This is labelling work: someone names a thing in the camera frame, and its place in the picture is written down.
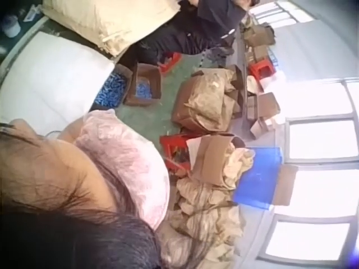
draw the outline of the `person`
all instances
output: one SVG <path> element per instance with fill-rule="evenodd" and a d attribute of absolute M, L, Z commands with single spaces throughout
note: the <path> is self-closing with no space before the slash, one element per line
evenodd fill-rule
<path fill-rule="evenodd" d="M 98 164 L 65 141 L 76 132 L 49 140 L 23 120 L 0 124 L 2 263 L 9 269 L 170 268 L 157 231 L 139 217 L 123 181 L 113 182 L 116 195 L 108 195 Z M 193 241 L 179 268 L 197 268 L 208 247 Z"/>
<path fill-rule="evenodd" d="M 140 63 L 161 65 L 164 55 L 199 54 L 223 45 L 247 10 L 259 0 L 182 0 L 181 10 L 166 24 L 137 42 Z"/>

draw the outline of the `black hair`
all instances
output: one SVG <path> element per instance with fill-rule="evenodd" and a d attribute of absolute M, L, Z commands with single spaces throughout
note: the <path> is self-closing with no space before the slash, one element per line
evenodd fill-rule
<path fill-rule="evenodd" d="M 0 124 L 0 151 L 6 143 L 37 146 L 31 140 L 14 135 L 10 128 L 13 127 Z M 0 168 L 4 163 L 2 158 L 0 154 Z M 0 180 L 9 179 L 2 178 L 0 171 Z M 69 207 L 86 201 L 86 196 L 79 196 L 76 191 L 51 210 L 21 204 L 2 192 L 1 263 L 9 269 L 170 268 L 161 257 L 155 231 L 138 217 L 130 192 L 121 180 L 117 181 L 120 195 L 128 196 L 118 202 L 124 210 L 115 213 L 69 211 Z M 208 233 L 205 243 L 193 240 L 186 246 L 189 255 L 180 269 L 198 267 L 212 246 L 211 236 L 213 234 Z"/>

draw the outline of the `blue object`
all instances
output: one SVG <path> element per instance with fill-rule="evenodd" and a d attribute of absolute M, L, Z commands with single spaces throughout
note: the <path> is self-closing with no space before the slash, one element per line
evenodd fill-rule
<path fill-rule="evenodd" d="M 136 97 L 144 99 L 152 99 L 151 88 L 148 83 L 140 82 L 136 86 Z"/>
<path fill-rule="evenodd" d="M 253 167 L 245 172 L 233 194 L 235 203 L 268 210 L 274 197 L 275 187 L 283 156 L 278 147 L 253 147 Z"/>
<path fill-rule="evenodd" d="M 95 103 L 107 108 L 118 107 L 125 95 L 126 85 L 127 78 L 124 75 L 112 72 L 98 93 Z"/>

